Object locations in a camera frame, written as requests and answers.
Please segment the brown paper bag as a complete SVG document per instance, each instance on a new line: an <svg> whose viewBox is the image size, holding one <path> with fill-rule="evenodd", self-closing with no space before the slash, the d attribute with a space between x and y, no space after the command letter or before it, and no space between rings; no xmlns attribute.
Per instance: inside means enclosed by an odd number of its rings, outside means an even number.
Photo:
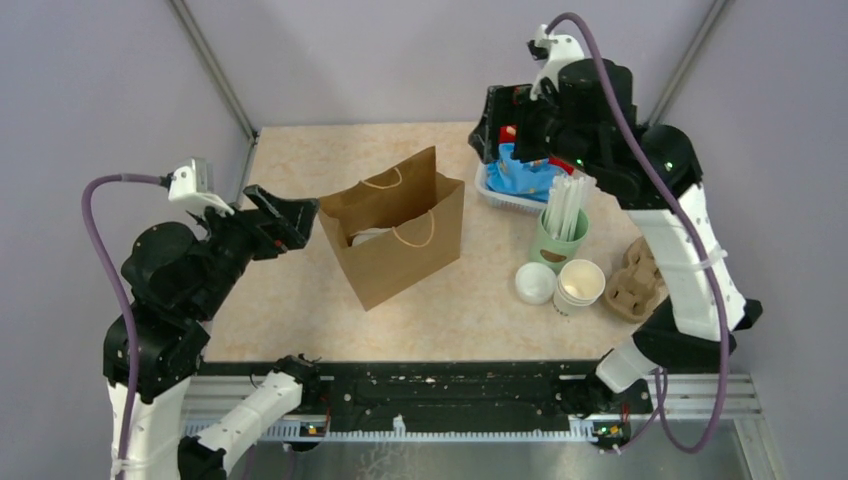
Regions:
<svg viewBox="0 0 848 480"><path fill-rule="evenodd" d="M465 182L428 147L319 199L318 218L360 304L370 310L461 255Z"/></svg>

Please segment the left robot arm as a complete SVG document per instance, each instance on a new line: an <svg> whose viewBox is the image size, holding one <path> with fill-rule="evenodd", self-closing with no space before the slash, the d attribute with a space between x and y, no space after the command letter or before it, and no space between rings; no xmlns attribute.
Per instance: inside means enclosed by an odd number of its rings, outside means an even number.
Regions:
<svg viewBox="0 0 848 480"><path fill-rule="evenodd" d="M179 222L147 229L121 267L129 309L109 327L103 361L116 479L224 479L277 420L319 404L317 366L289 355L216 423L182 430L183 402L210 339L206 323L250 263L304 248L319 210L314 198L282 199L257 185L245 194L248 210L207 207L197 216L204 238Z"/></svg>

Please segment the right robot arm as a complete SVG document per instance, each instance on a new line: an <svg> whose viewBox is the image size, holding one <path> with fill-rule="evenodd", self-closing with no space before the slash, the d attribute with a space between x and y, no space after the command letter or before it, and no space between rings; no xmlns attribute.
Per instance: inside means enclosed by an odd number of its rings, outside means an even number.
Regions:
<svg viewBox="0 0 848 480"><path fill-rule="evenodd" d="M669 293L587 376L589 404L614 411L627 388L658 367L717 370L735 349L734 333L751 328L763 307L730 277L689 137L670 125L639 123L632 72L608 59L563 66L538 95L527 84L490 86L468 138L483 163L497 159L507 126L516 130L516 160L561 159L616 199Z"/></svg>

